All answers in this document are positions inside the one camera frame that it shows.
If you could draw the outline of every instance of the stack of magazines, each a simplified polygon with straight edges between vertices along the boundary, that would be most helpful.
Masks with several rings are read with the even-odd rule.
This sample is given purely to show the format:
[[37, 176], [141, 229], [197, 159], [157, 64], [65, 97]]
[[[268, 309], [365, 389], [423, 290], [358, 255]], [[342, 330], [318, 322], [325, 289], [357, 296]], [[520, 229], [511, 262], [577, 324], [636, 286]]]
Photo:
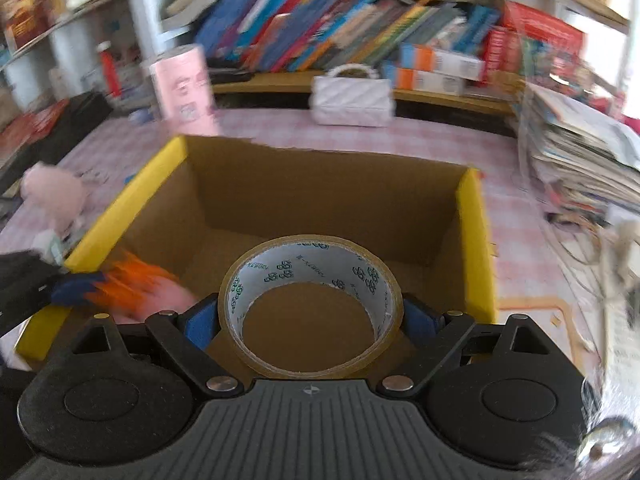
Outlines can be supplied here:
[[529, 84], [520, 120], [539, 179], [555, 205], [605, 217], [640, 213], [640, 139], [628, 126], [558, 92]]

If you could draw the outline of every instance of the pink package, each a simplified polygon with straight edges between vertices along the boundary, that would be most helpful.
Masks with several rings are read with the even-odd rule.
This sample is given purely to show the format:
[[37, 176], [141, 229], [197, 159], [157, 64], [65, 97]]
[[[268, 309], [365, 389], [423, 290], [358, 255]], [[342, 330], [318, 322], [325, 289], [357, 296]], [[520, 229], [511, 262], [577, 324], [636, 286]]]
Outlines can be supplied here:
[[204, 51], [184, 45], [161, 54], [150, 72], [162, 117], [172, 134], [218, 135], [213, 95]]
[[47, 212], [51, 227], [60, 237], [79, 220], [88, 195], [73, 173], [41, 162], [24, 172], [20, 193]]

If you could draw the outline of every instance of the quilted handbag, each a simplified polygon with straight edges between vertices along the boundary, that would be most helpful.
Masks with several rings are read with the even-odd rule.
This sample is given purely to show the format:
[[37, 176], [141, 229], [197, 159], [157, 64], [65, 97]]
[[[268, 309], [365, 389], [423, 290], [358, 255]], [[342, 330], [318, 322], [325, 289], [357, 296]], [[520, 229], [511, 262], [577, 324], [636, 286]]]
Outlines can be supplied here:
[[[362, 70], [368, 78], [338, 77], [345, 70]], [[311, 116], [319, 124], [386, 126], [396, 111], [389, 79], [366, 65], [345, 64], [314, 78]]]

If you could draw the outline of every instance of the tape roll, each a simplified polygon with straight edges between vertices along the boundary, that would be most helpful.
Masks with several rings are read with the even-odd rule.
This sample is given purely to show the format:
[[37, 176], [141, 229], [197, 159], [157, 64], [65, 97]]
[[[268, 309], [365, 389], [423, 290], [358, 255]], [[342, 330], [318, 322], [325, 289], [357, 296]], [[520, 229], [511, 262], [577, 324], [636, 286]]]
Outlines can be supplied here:
[[[244, 318], [268, 290], [289, 283], [318, 283], [343, 290], [360, 302], [374, 342], [362, 354], [326, 370], [295, 372], [275, 367], [242, 341]], [[218, 298], [218, 318], [234, 351], [260, 375], [279, 379], [337, 379], [352, 376], [388, 348], [402, 322], [402, 294], [388, 267], [366, 249], [342, 238], [297, 235], [254, 247], [229, 269]]]

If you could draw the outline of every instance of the tablecloth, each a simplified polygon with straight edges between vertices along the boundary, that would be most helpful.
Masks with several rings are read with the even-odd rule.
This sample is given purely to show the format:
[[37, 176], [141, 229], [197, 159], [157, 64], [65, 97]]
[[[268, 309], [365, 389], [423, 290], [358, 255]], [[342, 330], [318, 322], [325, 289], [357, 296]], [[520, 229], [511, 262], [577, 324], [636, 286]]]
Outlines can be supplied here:
[[[449, 124], [395, 118], [386, 128], [321, 126], [308, 110], [220, 110], [228, 137], [278, 148], [392, 153], [473, 166], [482, 173], [482, 194], [494, 244], [498, 298], [556, 296], [574, 308], [578, 300], [540, 229], [542, 210], [520, 178], [516, 140]], [[73, 149], [60, 166], [94, 183], [85, 226], [89, 227], [166, 137], [157, 123], [134, 126], [109, 120]], [[30, 247], [47, 228], [43, 213], [24, 204], [0, 232], [0, 253]], [[574, 321], [584, 332], [584, 318]]]

